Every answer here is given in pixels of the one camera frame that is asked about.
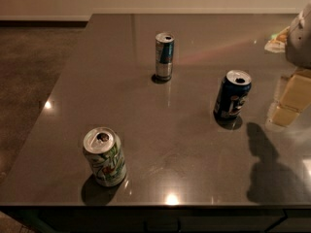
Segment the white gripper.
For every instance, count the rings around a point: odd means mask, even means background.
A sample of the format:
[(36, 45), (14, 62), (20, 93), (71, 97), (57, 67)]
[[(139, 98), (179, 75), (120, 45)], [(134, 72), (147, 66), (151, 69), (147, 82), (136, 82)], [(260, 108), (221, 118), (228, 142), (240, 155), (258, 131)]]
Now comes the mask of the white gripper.
[(311, 3), (291, 22), (286, 58), (297, 67), (289, 77), (282, 76), (277, 84), (270, 121), (287, 127), (311, 104)]

